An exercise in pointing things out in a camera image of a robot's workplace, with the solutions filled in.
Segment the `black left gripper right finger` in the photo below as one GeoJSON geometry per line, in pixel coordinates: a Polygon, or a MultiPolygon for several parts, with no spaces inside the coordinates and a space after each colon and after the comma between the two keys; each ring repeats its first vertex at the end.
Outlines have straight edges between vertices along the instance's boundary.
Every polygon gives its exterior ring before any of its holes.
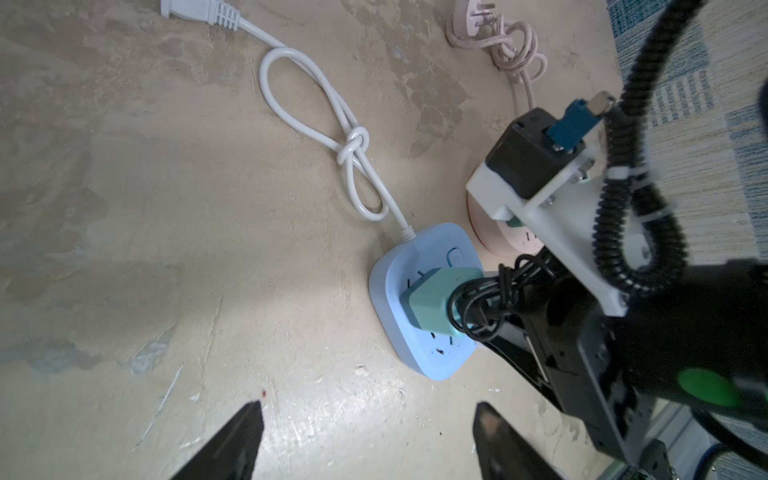
{"type": "Polygon", "coordinates": [[[483,479],[563,479],[489,403],[477,404],[472,433],[483,479]]]}

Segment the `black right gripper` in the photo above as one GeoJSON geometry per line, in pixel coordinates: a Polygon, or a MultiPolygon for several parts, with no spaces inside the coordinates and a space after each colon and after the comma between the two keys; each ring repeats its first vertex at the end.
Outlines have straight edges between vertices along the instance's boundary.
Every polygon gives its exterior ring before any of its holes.
{"type": "Polygon", "coordinates": [[[623,380],[615,324],[566,278],[525,287],[513,321],[486,345],[552,406],[580,419],[598,451],[636,465],[655,402],[623,380]]]}

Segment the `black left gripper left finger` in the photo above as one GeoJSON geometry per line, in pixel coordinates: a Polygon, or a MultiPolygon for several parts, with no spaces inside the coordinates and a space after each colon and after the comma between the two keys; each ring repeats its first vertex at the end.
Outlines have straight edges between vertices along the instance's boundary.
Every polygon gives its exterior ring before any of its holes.
{"type": "Polygon", "coordinates": [[[263,432],[261,402],[246,403],[172,480],[251,480],[263,432]]]}

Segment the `teal charger with black cable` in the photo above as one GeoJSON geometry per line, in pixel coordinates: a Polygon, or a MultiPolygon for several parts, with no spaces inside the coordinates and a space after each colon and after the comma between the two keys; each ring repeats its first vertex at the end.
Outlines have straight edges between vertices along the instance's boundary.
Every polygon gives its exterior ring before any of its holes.
{"type": "Polygon", "coordinates": [[[527,288],[552,285],[564,275],[561,262],[542,248],[490,272],[474,267],[433,269],[408,286],[400,301],[408,320],[420,330],[485,343],[507,324],[522,326],[527,288]]]}

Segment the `green plug adapter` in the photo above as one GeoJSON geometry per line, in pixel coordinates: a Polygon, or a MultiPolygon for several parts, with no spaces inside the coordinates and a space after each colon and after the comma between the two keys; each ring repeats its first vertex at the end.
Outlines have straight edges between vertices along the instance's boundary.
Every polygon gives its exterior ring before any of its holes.
{"type": "Polygon", "coordinates": [[[508,227],[510,227],[510,228],[524,228],[525,227],[525,224],[518,217],[515,217],[515,216],[510,218],[506,222],[506,225],[508,227]]]}

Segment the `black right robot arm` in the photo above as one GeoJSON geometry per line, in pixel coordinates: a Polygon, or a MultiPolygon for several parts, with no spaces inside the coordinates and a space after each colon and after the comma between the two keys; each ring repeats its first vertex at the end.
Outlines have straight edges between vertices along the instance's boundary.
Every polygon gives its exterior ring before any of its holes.
{"type": "Polygon", "coordinates": [[[446,313],[580,419],[603,454],[637,464],[664,399],[765,468],[766,453],[722,418],[767,426],[767,266],[690,265],[644,155],[652,93],[701,7],[667,4],[619,98],[575,101],[560,119],[534,109],[506,129],[467,190],[543,246],[460,286],[446,313]]]}

